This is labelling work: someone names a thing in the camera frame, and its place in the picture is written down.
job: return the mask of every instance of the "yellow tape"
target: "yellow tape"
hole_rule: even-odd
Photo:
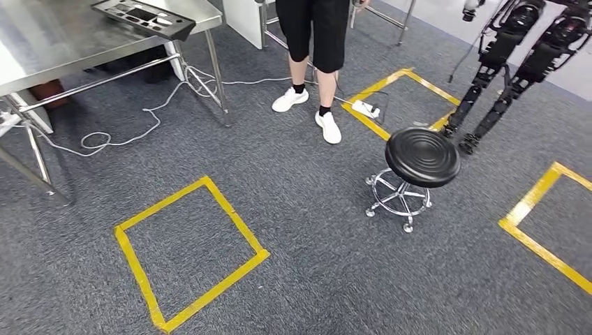
[[[433,131],[440,131],[440,129],[442,129],[442,127],[444,127],[446,125],[446,123],[448,122],[448,117],[456,112],[456,108],[449,111],[448,113],[446,113],[446,115],[444,115],[443,117],[441,117],[438,121],[434,122],[434,124],[432,124],[429,128]]]
[[[539,255],[543,260],[547,261],[555,269],[558,269],[562,274],[567,276],[571,281],[576,283],[584,291],[592,295],[592,283],[588,279],[584,278],[577,271],[572,269],[569,265],[560,260],[557,256],[550,253],[547,249],[543,248],[535,240],[531,239],[528,235],[524,234],[518,225],[528,213],[536,206],[542,197],[549,191],[549,189],[555,184],[557,179],[565,175],[584,187],[592,191],[592,183],[572,170],[565,166],[554,162],[551,167],[543,174],[543,176],[537,181],[535,186],[514,206],[512,211],[508,215],[499,221],[499,225],[515,239],[522,242],[527,248],[531,249],[534,253]]]
[[[233,223],[237,226],[237,229],[241,232],[242,236],[247,240],[247,242],[251,245],[251,248],[255,251],[255,253],[260,253],[263,251],[263,247],[259,244],[255,235],[249,230],[249,227],[244,224],[244,221],[240,218],[232,205],[226,200],[224,195],[220,192],[218,187],[214,184],[214,182],[209,177],[204,177],[204,185],[207,187],[209,192],[214,196],[214,199],[218,202],[220,207],[224,209],[226,214],[232,219]]]
[[[138,260],[138,257],[135,255],[135,252],[124,230],[133,227],[141,220],[144,220],[148,216],[155,214],[162,208],[168,206],[169,204],[172,204],[173,202],[184,197],[190,192],[195,191],[201,186],[207,187],[214,199],[222,207],[224,212],[230,217],[237,229],[247,240],[249,245],[251,245],[251,248],[253,248],[253,250],[255,251],[255,256],[253,256],[250,260],[244,263],[241,267],[239,267],[229,276],[224,278],[220,283],[218,283],[209,291],[207,291],[203,296],[195,300],[191,305],[189,305],[189,307],[185,308],[183,311],[179,312],[176,316],[174,316],[171,320],[166,322],[164,320],[164,316],[161,313],[160,308],[158,307],[158,302],[156,300],[156,297],[154,296],[154,293],[152,292],[152,288],[150,287],[148,277],[146,276],[144,269],[140,265],[140,261]],[[115,237],[117,238],[117,241],[119,242],[119,245],[121,246],[121,249],[124,252],[124,255],[126,256],[130,269],[135,277],[135,281],[138,283],[140,291],[144,296],[146,304],[148,305],[148,310],[150,312],[150,318],[152,319],[152,322],[156,327],[158,327],[166,333],[171,332],[172,330],[180,326],[180,324],[187,321],[192,315],[197,313],[205,305],[210,303],[217,296],[222,294],[222,292],[228,289],[232,284],[236,283],[240,278],[244,277],[247,273],[249,273],[257,265],[259,265],[263,260],[269,257],[269,252],[259,244],[259,241],[257,241],[255,235],[249,230],[249,227],[247,227],[244,221],[236,213],[234,208],[232,208],[232,205],[224,197],[222,192],[220,192],[216,184],[214,184],[214,182],[208,176],[205,176],[197,180],[191,185],[181,189],[175,194],[168,196],[164,200],[161,200],[160,202],[156,203],[150,208],[140,212],[138,215],[116,226]]]
[[[404,77],[404,76],[408,76],[409,78],[415,80],[416,82],[419,82],[421,85],[423,85],[424,87],[426,87],[430,91],[438,94],[439,96],[443,97],[447,101],[450,101],[452,104],[454,104],[456,106],[460,105],[460,103],[461,103],[459,99],[442,91],[438,87],[434,86],[432,83],[421,78],[419,75],[416,75],[413,72],[413,68],[403,68],[403,69],[398,70],[397,72],[389,75],[388,77],[385,77],[385,78],[379,80],[378,82],[372,84],[370,87],[366,88],[364,91],[359,92],[358,94],[356,94],[355,96],[353,96],[351,99],[348,100],[349,103],[343,103],[341,105],[341,107],[343,109],[347,110],[356,119],[358,119],[358,121],[362,122],[366,127],[370,128],[370,130],[372,130],[376,135],[380,136],[380,138],[382,138],[383,140],[386,141],[390,138],[390,133],[387,132],[386,130],[382,129],[379,125],[375,124],[372,120],[370,120],[365,115],[354,111],[351,104],[353,104],[356,100],[363,101],[365,98],[368,98],[369,96],[371,96],[374,92],[384,89],[386,86],[392,84],[393,82],[397,81],[399,78]],[[446,125],[446,122],[448,121],[448,116],[451,115],[455,110],[456,109],[448,112],[446,115],[441,117],[438,121],[434,122],[434,124],[432,124],[430,126],[430,128],[435,131],[439,131],[442,127],[444,127],[444,125]]]
[[[373,132],[376,133],[376,135],[380,136],[383,140],[385,140],[385,141],[388,140],[390,137],[390,134],[386,130],[382,129],[380,126],[375,124],[372,120],[368,119],[363,114],[360,114],[360,113],[354,111],[353,108],[351,107],[351,104],[353,104],[356,100],[363,101],[365,98],[368,98],[369,96],[371,96],[374,92],[380,91],[381,89],[385,88],[389,84],[392,84],[393,82],[398,80],[400,77],[407,75],[410,71],[411,71],[411,69],[404,68],[404,69],[398,70],[397,72],[389,75],[388,77],[385,77],[385,78],[375,82],[370,87],[366,88],[364,91],[361,91],[358,94],[356,94],[355,96],[353,96],[349,100],[349,103],[343,103],[341,105],[342,108],[347,110],[348,112],[350,112],[350,114],[352,114],[354,116],[354,118],[358,119],[366,127],[370,128]]]
[[[185,308],[183,311],[179,312],[179,314],[177,314],[174,318],[170,319],[170,321],[166,323],[163,329],[167,332],[172,332],[175,328],[180,326],[180,324],[182,324],[183,322],[187,321],[191,316],[197,313],[205,305],[209,304],[212,300],[216,299],[217,296],[219,296],[222,292],[226,291],[226,289],[232,286],[232,284],[236,283],[239,279],[244,277],[244,275],[249,273],[268,256],[269,252],[267,252],[267,250],[265,249],[262,249],[260,253],[258,253],[249,261],[244,263],[241,267],[236,269],[228,277],[224,278],[220,283],[218,283],[216,286],[207,291],[199,299],[195,300],[191,305],[189,305],[189,307]]]
[[[148,305],[148,311],[150,312],[150,318],[155,326],[160,329],[164,329],[165,326],[165,318],[161,313],[161,309],[158,307],[158,302],[156,301],[156,297],[152,292],[152,288],[150,287],[150,282],[148,281],[148,277],[142,269],[140,265],[140,261],[138,257],[135,255],[131,243],[126,235],[126,233],[119,227],[115,227],[115,237],[121,246],[126,259],[128,260],[128,264],[130,269],[135,277],[135,281],[140,286],[140,292],[144,295],[144,300]]]
[[[592,283],[588,281],[588,279],[584,278],[584,276],[572,269],[557,256],[550,253],[547,249],[543,248],[539,243],[531,239],[528,235],[524,234],[520,229],[516,228],[511,223],[502,220],[500,221],[500,226],[518,241],[522,242],[522,244],[524,244],[526,247],[531,249],[534,253],[539,255],[539,257],[547,261],[555,269],[558,269],[562,274],[571,279],[571,281],[584,289],[584,291],[592,295]]]
[[[448,100],[451,104],[453,104],[455,106],[458,106],[458,105],[461,104],[461,101],[459,99],[457,99],[454,96],[451,96],[448,93],[442,91],[438,87],[434,86],[434,84],[428,82],[427,80],[423,79],[422,77],[420,77],[419,75],[415,74],[414,72],[409,71],[407,73],[407,76],[409,76],[409,78],[415,80],[416,82],[419,82],[421,85],[423,85],[424,87],[426,87],[430,91],[434,92],[435,94],[438,94],[442,98]]]
[[[531,212],[543,195],[555,184],[561,173],[554,169],[554,164],[537,181],[536,185],[520,200],[505,217],[508,224],[517,226]]]
[[[204,185],[204,178],[199,179],[196,182],[192,183],[191,185],[189,185],[189,186],[181,189],[180,191],[178,191],[172,195],[169,195],[165,199],[157,202],[156,204],[152,205],[151,207],[147,208],[146,210],[142,211],[141,213],[136,214],[134,217],[132,217],[129,220],[120,224],[119,227],[122,230],[127,230],[127,229],[131,228],[136,223],[138,223],[138,222],[144,220],[145,218],[147,218],[148,216],[151,216],[152,214],[160,211],[161,209],[165,208],[169,204],[172,204],[173,202],[177,201],[178,199],[181,199],[185,195],[188,195],[189,193],[197,190],[198,188],[200,188],[203,185]]]

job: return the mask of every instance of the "black sock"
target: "black sock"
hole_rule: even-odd
[[[331,107],[320,106],[318,108],[318,116],[320,117],[327,114],[328,112],[331,112]]]
[[[302,92],[304,92],[304,84],[292,85],[292,87],[294,87],[294,91],[296,91],[296,93],[298,93],[298,94],[301,94]]]

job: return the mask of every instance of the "chrome stool base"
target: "chrome stool base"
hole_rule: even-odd
[[[430,208],[432,206],[430,197],[429,197],[429,190],[427,188],[414,186],[406,181],[401,182],[398,186],[393,186],[390,182],[383,179],[383,175],[385,174],[394,174],[391,169],[385,169],[380,171],[377,175],[373,175],[371,177],[366,178],[366,184],[372,186],[372,193],[374,193],[374,198],[376,202],[373,203],[368,209],[366,209],[366,215],[372,217],[375,215],[374,210],[378,207],[382,207],[387,211],[396,214],[398,216],[406,216],[407,222],[403,224],[403,231],[404,232],[412,232],[413,231],[413,217],[418,215],[419,213],[423,212],[425,209]],[[376,186],[378,184],[382,184],[389,188],[393,193],[381,197],[378,194],[378,190]],[[412,192],[410,188],[418,188],[420,189],[421,193]],[[407,198],[422,198],[422,206],[419,209],[411,210],[407,203]],[[388,204],[393,199],[399,199],[399,202],[402,205],[402,210],[395,208]]]

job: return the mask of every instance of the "person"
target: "person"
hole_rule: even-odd
[[[354,1],[357,10],[362,10],[370,3],[370,0]],[[315,122],[323,129],[323,138],[330,144],[341,141],[341,131],[335,123],[331,106],[338,72],[345,59],[349,8],[350,0],[276,0],[279,24],[288,43],[288,63],[293,85],[274,101],[272,109],[275,112],[287,112],[293,105],[309,99],[304,75],[309,62],[311,33],[314,32],[312,63],[316,68],[320,99]]]

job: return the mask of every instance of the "black shorts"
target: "black shorts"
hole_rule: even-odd
[[[276,0],[292,60],[302,61],[309,55],[312,22],[313,65],[324,73],[342,68],[349,8],[350,0]]]

